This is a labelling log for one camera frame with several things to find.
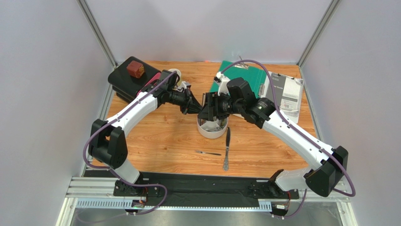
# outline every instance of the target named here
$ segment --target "black case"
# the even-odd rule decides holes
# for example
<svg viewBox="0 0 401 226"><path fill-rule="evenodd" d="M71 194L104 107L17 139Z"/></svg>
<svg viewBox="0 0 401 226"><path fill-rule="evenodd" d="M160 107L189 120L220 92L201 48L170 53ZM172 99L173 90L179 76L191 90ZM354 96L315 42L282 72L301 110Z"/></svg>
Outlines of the black case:
<svg viewBox="0 0 401 226"><path fill-rule="evenodd" d="M137 61L144 65L145 73L139 79L130 76L127 71L127 66L132 61ZM108 81L113 90L117 92L117 96L130 103L136 98L142 87L159 72L159 70L142 60L131 56L109 75Z"/></svg>

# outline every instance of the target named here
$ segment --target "aluminum frame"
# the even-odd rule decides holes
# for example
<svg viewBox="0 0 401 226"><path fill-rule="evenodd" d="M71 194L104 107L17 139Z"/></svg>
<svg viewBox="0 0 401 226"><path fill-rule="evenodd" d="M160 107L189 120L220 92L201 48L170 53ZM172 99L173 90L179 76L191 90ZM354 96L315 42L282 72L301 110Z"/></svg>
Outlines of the aluminum frame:
<svg viewBox="0 0 401 226"><path fill-rule="evenodd" d="M318 27L316 28L311 40L309 41L308 45L306 46L302 56L300 57L297 65L300 67L301 77L302 75L302 66L305 63L309 53L311 52L313 46L315 45L317 39L319 38L320 34L324 30L326 24L328 23L329 19L331 18L332 14L334 13L335 9L337 8L339 2L341 0L332 0L330 3L325 15L323 16L322 20L320 21ZM87 18L91 28L93 29L99 44L101 45L105 55L107 56L110 64L113 68L117 67L117 61L112 54L109 46L107 45L104 36L102 35L99 26L97 25L95 18L90 11L89 5L86 0L77 0L79 6L82 9L85 17ZM310 103L309 93L307 89L307 85L304 85L306 98ZM99 118L105 119L107 113L110 109L110 105L112 102L112 97L114 96L114 91L112 86L109 85L106 91L106 95L104 97L104 102L102 105L102 109L99 112ZM315 119L314 109L311 104L309 104L311 114L312 114L312 121L315 127L316 137L321 140L320 137L320 128ZM87 169L86 165L82 168L82 175L84 171ZM58 226L69 226L73 221L73 215L75 212L76 207L80 207L82 203L88 203L88 201L94 202L93 205L96 205L96 208L110 208L109 202L105 202L105 200L114 202L125 202L126 199L135 199L140 197L114 197L112 195L114 190L114 183L116 178L80 178L80 177L73 177L70 182L70 186L68 188L67 194L64 199L64 203L60 210L60 214L57 220L56 225ZM345 185L342 181L338 183L336 186L337 189L345 190ZM299 190L300 197L303 196L304 190ZM231 208L231 209L213 209L213 208L176 208L176 207L162 207L165 210L217 210L217 211L268 211L269 204L271 201L277 200L268 200L268 199L260 199L259 208L253 209L243 209L243 208ZM300 202L301 200L291 200L292 202ZM352 210L352 206L348 197L343 196L337 192L332 192L329 197L321 197L313 192L308 192L306 196L305 202L336 202L338 210L341 215L341 220L344 226L353 226L357 225L355 215Z"/></svg>

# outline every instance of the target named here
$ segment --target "metal floor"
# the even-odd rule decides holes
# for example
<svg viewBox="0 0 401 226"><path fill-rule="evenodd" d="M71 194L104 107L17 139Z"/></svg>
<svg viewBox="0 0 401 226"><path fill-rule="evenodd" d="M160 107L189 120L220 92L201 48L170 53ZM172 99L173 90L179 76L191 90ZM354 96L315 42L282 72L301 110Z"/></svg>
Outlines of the metal floor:
<svg viewBox="0 0 401 226"><path fill-rule="evenodd" d="M299 203L291 203L291 212L295 211ZM75 213L85 221L97 221L124 213L123 210L108 209L76 209ZM83 226L77 220L72 226ZM123 216L97 226L342 226L341 217L335 202L306 202L296 218L278 220L270 213L239 212L239 211L193 211L193 210L157 210L143 216Z"/></svg>

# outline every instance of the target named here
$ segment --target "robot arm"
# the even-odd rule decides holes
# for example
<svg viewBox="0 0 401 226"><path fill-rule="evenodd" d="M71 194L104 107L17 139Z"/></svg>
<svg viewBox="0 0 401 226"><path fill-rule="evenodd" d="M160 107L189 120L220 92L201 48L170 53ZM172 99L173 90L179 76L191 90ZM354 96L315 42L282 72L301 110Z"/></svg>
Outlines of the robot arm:
<svg viewBox="0 0 401 226"><path fill-rule="evenodd" d="M280 111L292 127L299 130L307 138L317 142L321 149L313 146L305 137L284 122L271 100L256 98L248 82L242 78L228 80L227 77L218 73L215 82L219 85L226 85L226 88L205 95L205 105L198 114L198 118L212 121L226 118L233 113L240 113L247 122L274 134L288 144L308 163L309 166L304 169L277 171L269 179L270 190L273 193L282 194L284 191L303 188L310 188L324 197L331 193L343 173L321 149L327 150L344 168L347 165L347 150L341 146L334 149L319 141L291 121L283 111Z"/></svg>
<svg viewBox="0 0 401 226"><path fill-rule="evenodd" d="M140 173L127 159L128 149L125 138L130 131L146 115L164 103L180 106L183 114L198 113L201 109L201 105L193 96L191 85L188 82L183 81L182 85L178 87L181 91L175 88L176 81L179 79L177 75L171 76L155 92L143 99L147 92L161 83L170 73L170 71L163 71L160 80L144 87L136 99L119 113L105 121L98 119L92 124L91 135L107 124L108 121L118 119L92 139L89 146L89 154L108 165L122 179L132 184L139 178Z"/></svg>

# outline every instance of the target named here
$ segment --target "gray wall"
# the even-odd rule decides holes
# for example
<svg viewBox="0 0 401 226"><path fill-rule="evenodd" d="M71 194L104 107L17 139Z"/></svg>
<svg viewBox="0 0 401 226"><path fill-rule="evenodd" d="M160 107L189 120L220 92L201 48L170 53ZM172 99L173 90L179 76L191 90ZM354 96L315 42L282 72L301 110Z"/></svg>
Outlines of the gray wall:
<svg viewBox="0 0 401 226"><path fill-rule="evenodd" d="M399 225L401 2L344 0L302 68L324 141L349 151L359 225Z"/></svg>
<svg viewBox="0 0 401 226"><path fill-rule="evenodd" d="M54 225L110 63L76 1L1 1L0 18L0 224Z"/></svg>
<svg viewBox="0 0 401 226"><path fill-rule="evenodd" d="M292 62L330 0L88 0L118 61Z"/></svg>

